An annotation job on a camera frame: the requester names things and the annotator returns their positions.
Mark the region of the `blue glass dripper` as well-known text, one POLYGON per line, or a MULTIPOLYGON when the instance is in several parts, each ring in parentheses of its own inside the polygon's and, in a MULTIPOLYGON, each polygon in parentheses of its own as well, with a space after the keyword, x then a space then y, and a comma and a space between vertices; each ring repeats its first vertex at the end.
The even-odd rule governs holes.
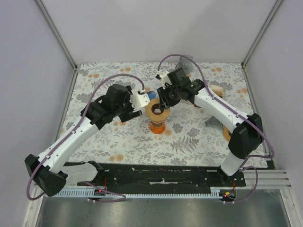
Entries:
POLYGON ((157 94, 154 91, 148 92, 147 95, 150 100, 157 98, 157 94))

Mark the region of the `wooden ring dripper stand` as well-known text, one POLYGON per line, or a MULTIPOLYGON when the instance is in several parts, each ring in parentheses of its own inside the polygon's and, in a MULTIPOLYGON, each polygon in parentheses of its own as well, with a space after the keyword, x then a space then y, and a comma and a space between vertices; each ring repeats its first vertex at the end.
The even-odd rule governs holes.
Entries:
POLYGON ((155 98, 145 107, 145 113, 151 121, 162 122, 169 117, 170 109, 160 109, 160 99, 155 98))

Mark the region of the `orange coffee filter box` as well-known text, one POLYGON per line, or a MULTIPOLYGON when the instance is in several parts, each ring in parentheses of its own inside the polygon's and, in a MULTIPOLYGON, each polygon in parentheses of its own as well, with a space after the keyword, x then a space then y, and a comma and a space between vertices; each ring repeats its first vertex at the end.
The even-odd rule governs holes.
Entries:
POLYGON ((194 97, 194 104, 199 107, 206 107, 214 101, 215 97, 223 97, 223 88, 217 85, 209 85, 198 91, 198 94, 194 97))

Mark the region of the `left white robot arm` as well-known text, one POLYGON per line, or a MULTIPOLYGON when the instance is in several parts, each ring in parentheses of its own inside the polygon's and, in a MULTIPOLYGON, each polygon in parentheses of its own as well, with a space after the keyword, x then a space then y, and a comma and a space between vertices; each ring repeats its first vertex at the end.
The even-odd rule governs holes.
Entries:
POLYGON ((32 154, 25 164, 33 181, 44 194, 51 197, 59 193, 67 184, 91 182, 101 185, 104 181, 104 169, 95 161, 80 162, 67 166, 71 155, 91 136, 111 123, 115 117, 121 122, 142 115, 150 99, 147 93, 133 93, 130 86, 111 85, 106 94, 90 102, 69 130, 47 150, 38 156, 32 154))

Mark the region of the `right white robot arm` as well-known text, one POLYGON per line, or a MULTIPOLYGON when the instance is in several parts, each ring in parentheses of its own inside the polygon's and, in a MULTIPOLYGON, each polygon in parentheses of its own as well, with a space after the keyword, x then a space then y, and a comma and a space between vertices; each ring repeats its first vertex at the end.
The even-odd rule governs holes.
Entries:
POLYGON ((191 80, 181 68, 172 72, 159 70, 156 79, 161 81, 157 89, 160 109, 173 107, 181 100, 189 101, 214 116, 232 134, 228 143, 230 152, 221 164, 222 171, 217 174, 218 183, 228 186, 245 158, 263 142, 261 117, 237 110, 202 80, 191 80))

